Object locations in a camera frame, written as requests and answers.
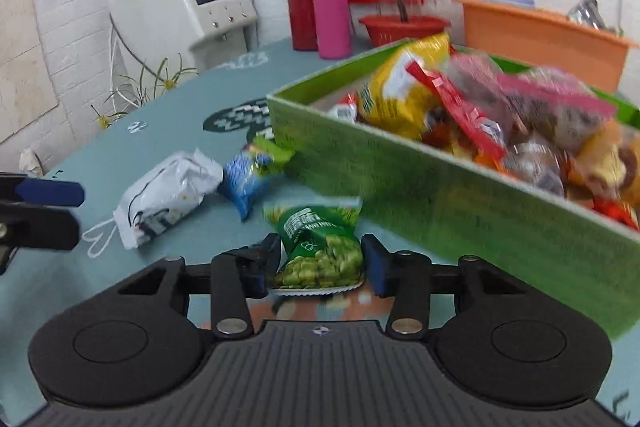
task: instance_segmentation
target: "white snack bag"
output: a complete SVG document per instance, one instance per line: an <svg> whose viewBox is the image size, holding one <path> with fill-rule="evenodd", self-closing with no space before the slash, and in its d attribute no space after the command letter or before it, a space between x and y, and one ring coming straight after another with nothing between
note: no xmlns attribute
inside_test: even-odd
<svg viewBox="0 0 640 427"><path fill-rule="evenodd" d="M196 149L177 152L142 176L113 212L124 248L131 250L170 229L222 181L222 167Z"/></svg>

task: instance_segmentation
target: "dark heart pattern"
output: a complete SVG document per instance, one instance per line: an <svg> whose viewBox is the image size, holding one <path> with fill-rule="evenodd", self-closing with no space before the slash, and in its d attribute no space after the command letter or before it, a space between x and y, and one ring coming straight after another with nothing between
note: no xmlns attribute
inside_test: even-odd
<svg viewBox="0 0 640 427"><path fill-rule="evenodd" d="M247 142L254 139L256 135L273 139L266 98L256 98L215 112L204 121L202 128L209 132L232 132L247 129Z"/></svg>

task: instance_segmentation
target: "green cardboard box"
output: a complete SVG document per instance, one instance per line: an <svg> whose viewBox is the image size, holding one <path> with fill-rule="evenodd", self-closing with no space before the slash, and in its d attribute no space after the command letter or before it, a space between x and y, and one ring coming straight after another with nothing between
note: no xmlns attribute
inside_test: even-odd
<svg viewBox="0 0 640 427"><path fill-rule="evenodd" d="M297 151L287 175L322 194L360 195L369 219L451 262L479 255L590 316L612 337L630 328L640 317L640 234L427 145L327 116L323 109L401 44L268 96L277 143ZM507 72L526 69L497 62ZM616 103L619 117L634 124L638 110Z"/></svg>

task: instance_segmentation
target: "red basket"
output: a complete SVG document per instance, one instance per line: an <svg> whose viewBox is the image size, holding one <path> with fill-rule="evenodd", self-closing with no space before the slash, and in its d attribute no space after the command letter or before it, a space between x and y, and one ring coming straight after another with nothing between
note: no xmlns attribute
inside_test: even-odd
<svg viewBox="0 0 640 427"><path fill-rule="evenodd" d="M439 17L409 17L408 22L400 22L398 16L367 15L359 19L369 32L371 43L384 46L392 42L405 39L423 39L431 35L442 33L444 28L451 26L451 22Z"/></svg>

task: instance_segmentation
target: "green snack bag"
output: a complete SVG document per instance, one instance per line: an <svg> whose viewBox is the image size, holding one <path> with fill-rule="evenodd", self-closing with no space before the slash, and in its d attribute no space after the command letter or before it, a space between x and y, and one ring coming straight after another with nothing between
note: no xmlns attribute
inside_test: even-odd
<svg viewBox="0 0 640 427"><path fill-rule="evenodd" d="M272 291L325 295L360 286L364 259L353 230L361 207L360 198L265 203L264 217L276 227L287 253Z"/></svg>

